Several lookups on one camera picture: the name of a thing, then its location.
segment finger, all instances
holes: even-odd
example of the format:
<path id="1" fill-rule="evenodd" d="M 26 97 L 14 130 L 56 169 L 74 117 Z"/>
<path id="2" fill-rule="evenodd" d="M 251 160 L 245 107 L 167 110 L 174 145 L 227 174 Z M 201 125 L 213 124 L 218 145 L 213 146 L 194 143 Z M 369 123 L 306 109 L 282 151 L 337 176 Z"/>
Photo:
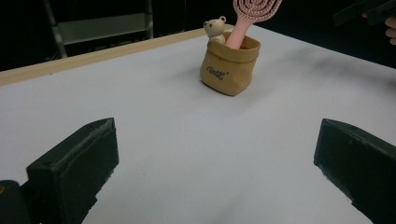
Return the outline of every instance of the finger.
<path id="1" fill-rule="evenodd" d="M 396 38 L 392 38 L 389 42 L 391 45 L 396 45 Z"/>
<path id="2" fill-rule="evenodd" d="M 387 18 L 385 24 L 390 28 L 396 29 L 396 17 Z"/>
<path id="3" fill-rule="evenodd" d="M 389 28 L 386 32 L 385 35 L 388 37 L 396 37 L 396 29 Z"/>

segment teddy bear head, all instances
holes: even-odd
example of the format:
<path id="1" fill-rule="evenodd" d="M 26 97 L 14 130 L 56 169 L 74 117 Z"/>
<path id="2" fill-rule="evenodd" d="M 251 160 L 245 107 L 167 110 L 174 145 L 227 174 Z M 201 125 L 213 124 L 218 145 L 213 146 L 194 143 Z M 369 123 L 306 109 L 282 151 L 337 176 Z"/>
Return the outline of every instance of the teddy bear head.
<path id="1" fill-rule="evenodd" d="M 220 18 L 216 20 L 210 20 L 204 22 L 204 28 L 207 33 L 207 35 L 210 36 L 216 36 L 216 35 L 222 35 L 224 32 L 224 26 L 225 26 L 225 17 L 221 16 Z"/>

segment wooden table edge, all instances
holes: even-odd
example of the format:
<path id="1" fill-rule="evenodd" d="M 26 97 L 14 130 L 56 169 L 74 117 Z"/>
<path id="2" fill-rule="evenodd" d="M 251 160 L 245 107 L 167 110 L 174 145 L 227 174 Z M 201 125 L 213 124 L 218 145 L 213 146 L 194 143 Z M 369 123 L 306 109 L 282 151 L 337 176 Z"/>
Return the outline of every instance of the wooden table edge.
<path id="1" fill-rule="evenodd" d="M 226 30 L 233 29 L 233 26 L 227 24 L 225 29 Z M 204 28 L 178 33 L 174 35 L 166 35 L 141 42 L 136 42 L 129 45 L 111 48 L 111 49 L 98 50 L 95 52 L 81 54 L 78 56 L 68 57 L 51 62 L 38 63 L 38 64 L 33 64 L 29 66 L 3 71 L 0 72 L 0 87 L 35 77 L 51 75 L 57 72 L 80 67 L 90 63 L 98 63 L 108 59 L 113 59 L 148 49 L 155 49 L 165 45 L 174 44 L 180 41 L 193 39 L 195 37 L 199 37 L 202 35 L 205 35 Z"/>

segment hairbrush handle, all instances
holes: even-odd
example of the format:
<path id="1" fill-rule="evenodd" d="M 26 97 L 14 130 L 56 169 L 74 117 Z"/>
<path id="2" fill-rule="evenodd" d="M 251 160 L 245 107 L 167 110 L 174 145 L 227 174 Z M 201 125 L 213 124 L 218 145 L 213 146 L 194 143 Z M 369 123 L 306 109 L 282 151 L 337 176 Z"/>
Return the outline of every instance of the hairbrush handle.
<path id="1" fill-rule="evenodd" d="M 238 18 L 227 39 L 225 45 L 231 49 L 240 49 L 245 35 L 247 34 L 248 28 L 253 24 L 252 21 L 246 20 L 245 18 Z"/>

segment teddy bear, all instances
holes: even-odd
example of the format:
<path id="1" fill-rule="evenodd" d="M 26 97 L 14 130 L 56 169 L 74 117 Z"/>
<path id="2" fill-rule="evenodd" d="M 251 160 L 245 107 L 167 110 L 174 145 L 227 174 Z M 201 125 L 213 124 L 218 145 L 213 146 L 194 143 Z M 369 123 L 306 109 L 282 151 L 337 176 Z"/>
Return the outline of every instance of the teddy bear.
<path id="1" fill-rule="evenodd" d="M 217 41 L 220 44 L 225 43 L 225 38 L 223 35 L 225 21 L 225 17 L 221 16 L 218 19 L 204 22 L 204 28 L 207 36 L 209 37 L 209 42 Z"/>

